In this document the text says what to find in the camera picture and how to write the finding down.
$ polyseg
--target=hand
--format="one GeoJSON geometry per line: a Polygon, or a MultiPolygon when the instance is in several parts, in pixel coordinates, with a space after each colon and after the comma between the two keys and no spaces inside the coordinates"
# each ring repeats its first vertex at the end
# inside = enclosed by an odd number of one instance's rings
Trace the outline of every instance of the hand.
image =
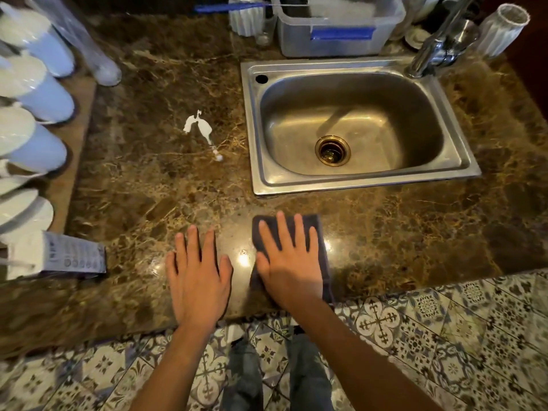
{"type": "Polygon", "coordinates": [[[179,326],[189,331],[202,329],[209,336],[229,301],[232,265],[228,255],[223,255],[217,272],[213,229],[205,235],[201,260],[195,225],[188,228],[187,235],[186,247],[185,236],[175,235],[176,253],[170,251],[166,255],[173,311],[179,326]]]}
{"type": "Polygon", "coordinates": [[[310,250],[306,250],[303,217],[295,215],[295,247],[287,228],[283,212],[276,214],[279,240],[278,249],[265,221],[259,222],[259,232],[270,258],[257,253],[257,270],[270,296],[285,310],[291,312],[296,297],[309,294],[322,298],[323,280],[318,262],[318,233],[310,228],[310,250]]]}

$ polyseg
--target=brown marble countertop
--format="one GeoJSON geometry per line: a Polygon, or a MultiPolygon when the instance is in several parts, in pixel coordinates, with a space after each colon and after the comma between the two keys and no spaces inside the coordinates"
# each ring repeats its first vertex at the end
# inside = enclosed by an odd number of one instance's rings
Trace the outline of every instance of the brown marble countertop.
{"type": "Polygon", "coordinates": [[[321,214],[338,300],[548,266],[547,124],[512,69],[469,60],[442,84],[483,175],[257,198],[239,63],[283,57],[228,30],[226,16],[104,19],[124,77],[100,88],[67,234],[106,244],[102,281],[0,286],[0,356],[175,324],[163,256],[177,231],[217,230],[234,265],[227,318],[274,308],[250,288],[257,214],[321,214]],[[202,110],[224,161],[185,134],[202,110]]]}

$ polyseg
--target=cleaning cloth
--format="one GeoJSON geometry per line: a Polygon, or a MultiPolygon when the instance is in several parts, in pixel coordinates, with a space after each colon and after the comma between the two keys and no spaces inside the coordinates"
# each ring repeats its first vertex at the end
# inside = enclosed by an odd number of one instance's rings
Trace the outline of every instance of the cleaning cloth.
{"type": "MultiPolygon", "coordinates": [[[[291,240],[293,241],[293,245],[295,245],[294,218],[293,216],[286,216],[285,219],[287,221],[287,228],[289,229],[289,234],[291,235],[291,240]]],[[[276,245],[278,246],[278,249],[281,250],[282,244],[279,241],[278,223],[276,221],[276,217],[262,216],[262,215],[255,216],[251,223],[251,240],[253,241],[253,245],[255,246],[257,251],[262,252],[264,255],[266,255],[266,257],[268,257],[263,240],[261,239],[261,235],[259,234],[259,222],[261,220],[264,220],[266,224],[268,225],[270,229],[270,233],[272,234],[272,237],[274,238],[276,245]]],[[[333,303],[334,299],[333,299],[333,293],[331,291],[331,277],[329,275],[327,251],[325,250],[325,243],[323,242],[322,225],[319,220],[319,215],[318,214],[303,215],[303,224],[305,227],[306,250],[310,249],[310,234],[309,234],[310,227],[313,226],[314,228],[316,228],[316,231],[318,232],[318,240],[319,240],[318,261],[319,261],[319,268],[322,272],[322,279],[323,279],[323,299],[327,303],[333,303]]],[[[260,286],[264,288],[263,281],[260,279],[259,272],[257,271],[257,264],[253,266],[250,285],[252,287],[260,286]]]]}

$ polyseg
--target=white spill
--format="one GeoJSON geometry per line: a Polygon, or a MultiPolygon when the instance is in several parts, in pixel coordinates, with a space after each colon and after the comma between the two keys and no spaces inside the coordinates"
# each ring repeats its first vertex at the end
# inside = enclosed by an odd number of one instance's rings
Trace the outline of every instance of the white spill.
{"type": "Polygon", "coordinates": [[[198,129],[200,130],[200,133],[204,136],[205,140],[207,141],[207,144],[209,144],[209,148],[211,148],[211,151],[213,151],[215,160],[217,160],[218,162],[222,162],[223,155],[219,153],[219,151],[217,150],[217,147],[212,143],[211,138],[209,138],[213,129],[211,128],[211,125],[209,125],[209,123],[205,119],[200,118],[201,114],[202,114],[202,111],[198,110],[196,112],[196,116],[194,115],[189,116],[186,119],[185,127],[183,128],[183,131],[190,132],[192,128],[192,124],[198,123],[198,129]]]}

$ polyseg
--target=sink drain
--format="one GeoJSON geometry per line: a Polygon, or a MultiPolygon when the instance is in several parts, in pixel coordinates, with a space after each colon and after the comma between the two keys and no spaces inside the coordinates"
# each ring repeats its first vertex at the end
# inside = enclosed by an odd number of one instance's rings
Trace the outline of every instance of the sink drain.
{"type": "Polygon", "coordinates": [[[341,166],[350,160],[348,143],[336,135],[326,135],[316,143],[316,156],[328,166],[341,166]]]}

